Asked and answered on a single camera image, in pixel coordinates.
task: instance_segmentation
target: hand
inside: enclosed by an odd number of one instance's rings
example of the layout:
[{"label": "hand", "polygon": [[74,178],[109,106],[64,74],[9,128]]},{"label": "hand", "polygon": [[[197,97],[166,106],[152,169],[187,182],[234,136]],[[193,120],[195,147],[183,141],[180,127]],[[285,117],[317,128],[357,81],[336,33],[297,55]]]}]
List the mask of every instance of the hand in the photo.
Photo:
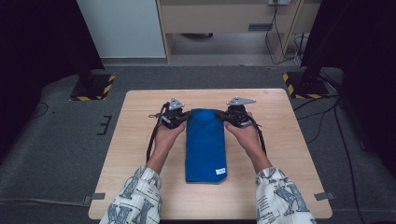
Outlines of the hand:
[{"label": "hand", "polygon": [[246,151],[250,151],[255,148],[262,148],[260,145],[257,130],[253,125],[249,125],[244,128],[237,128],[229,122],[224,122],[224,126],[230,133],[232,133],[236,137],[236,140],[238,140],[241,147],[244,148]]},{"label": "hand", "polygon": [[262,151],[257,130],[253,125],[249,125],[244,128],[237,128],[229,122],[224,122],[224,126],[236,137],[239,145],[241,145],[241,147],[246,151],[253,163],[256,174],[259,171],[272,166],[271,162]]},{"label": "hand", "polygon": [[146,163],[148,168],[151,168],[157,172],[157,174],[161,173],[169,151],[184,129],[186,129],[186,122],[181,123],[177,128],[172,130],[163,125],[158,128],[157,134],[155,135],[154,151]]},{"label": "hand", "polygon": [[158,130],[157,134],[155,135],[155,150],[164,150],[169,152],[172,148],[173,144],[175,143],[179,134],[181,134],[184,129],[186,128],[186,122],[181,123],[175,129],[168,129],[164,125],[161,125]]}]

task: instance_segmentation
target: person's left hand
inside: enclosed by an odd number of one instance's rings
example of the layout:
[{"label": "person's left hand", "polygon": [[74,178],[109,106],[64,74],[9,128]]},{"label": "person's left hand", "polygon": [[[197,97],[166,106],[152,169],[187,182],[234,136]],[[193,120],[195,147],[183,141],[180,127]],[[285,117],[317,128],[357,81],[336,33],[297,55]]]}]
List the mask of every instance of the person's left hand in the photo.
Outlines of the person's left hand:
[{"label": "person's left hand", "polygon": [[154,150],[160,149],[169,152],[177,137],[185,130],[185,128],[186,122],[181,123],[175,129],[168,129],[164,125],[161,125],[158,128],[157,134],[155,135]]},{"label": "person's left hand", "polygon": [[183,122],[175,129],[168,129],[161,125],[157,134],[155,135],[155,147],[152,152],[146,166],[151,168],[157,174],[161,173],[163,165],[165,164],[168,153],[171,150],[179,134],[181,134],[186,128],[186,122]]}]

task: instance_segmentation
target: printed shirt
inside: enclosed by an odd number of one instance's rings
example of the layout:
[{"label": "printed shirt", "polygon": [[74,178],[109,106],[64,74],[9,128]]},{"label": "printed shirt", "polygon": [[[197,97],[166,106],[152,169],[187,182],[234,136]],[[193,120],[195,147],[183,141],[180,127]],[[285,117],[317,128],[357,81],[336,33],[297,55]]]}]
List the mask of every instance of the printed shirt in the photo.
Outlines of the printed shirt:
[{"label": "printed shirt", "polygon": [[[257,223],[316,224],[296,185],[275,167],[256,178]],[[155,171],[139,167],[107,208],[100,224],[160,223],[163,200],[161,179]]]}]

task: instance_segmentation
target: wooden table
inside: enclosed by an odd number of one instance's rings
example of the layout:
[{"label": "wooden table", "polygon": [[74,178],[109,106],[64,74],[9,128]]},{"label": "wooden table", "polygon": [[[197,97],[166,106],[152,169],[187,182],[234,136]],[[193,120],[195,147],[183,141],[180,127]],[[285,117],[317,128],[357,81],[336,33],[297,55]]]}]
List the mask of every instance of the wooden table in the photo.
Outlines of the wooden table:
[{"label": "wooden table", "polygon": [[[316,218],[332,215],[327,200],[317,201],[314,194],[323,192],[312,158],[302,136],[288,95],[280,89],[129,91],[114,132],[95,193],[105,193],[103,200],[93,200],[89,211],[100,219],[120,193],[125,180],[146,161],[146,150],[156,119],[149,115],[176,97],[192,108],[225,110],[226,102],[240,96],[255,99],[246,105],[262,126],[267,154],[272,164],[282,169],[300,189]],[[218,185],[186,184],[186,134],[176,140],[161,173],[163,187],[162,219],[255,219],[255,172],[234,136],[225,131],[228,176]]]}]

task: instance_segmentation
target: black strap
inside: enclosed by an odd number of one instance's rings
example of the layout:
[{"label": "black strap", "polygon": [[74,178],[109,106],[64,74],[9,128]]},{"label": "black strap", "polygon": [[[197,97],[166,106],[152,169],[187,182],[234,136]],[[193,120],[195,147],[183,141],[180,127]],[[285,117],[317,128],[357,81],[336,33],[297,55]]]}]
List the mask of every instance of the black strap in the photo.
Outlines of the black strap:
[{"label": "black strap", "polygon": [[259,135],[259,139],[260,139],[260,143],[262,145],[262,151],[264,151],[265,155],[267,155],[267,150],[265,149],[265,144],[264,144],[264,138],[262,137],[262,130],[260,130],[260,125],[257,124],[256,120],[254,120],[254,118],[252,118],[251,116],[248,116],[248,118],[251,120],[251,122],[253,123],[254,127],[257,130],[257,134]]},{"label": "black strap", "polygon": [[149,118],[156,117],[156,118],[158,118],[158,119],[157,119],[157,123],[156,123],[155,126],[154,126],[154,129],[152,130],[151,137],[150,137],[150,139],[149,139],[148,150],[147,150],[147,152],[146,152],[146,162],[149,161],[149,157],[151,156],[152,144],[154,143],[154,139],[155,139],[155,136],[157,135],[158,128],[161,126],[161,116],[162,116],[162,114],[163,114],[163,110],[164,110],[167,106],[169,106],[169,102],[163,105],[163,107],[161,108],[161,111],[160,111],[159,114],[154,115],[154,116],[152,116],[152,115],[149,115],[149,116],[148,116]]}]

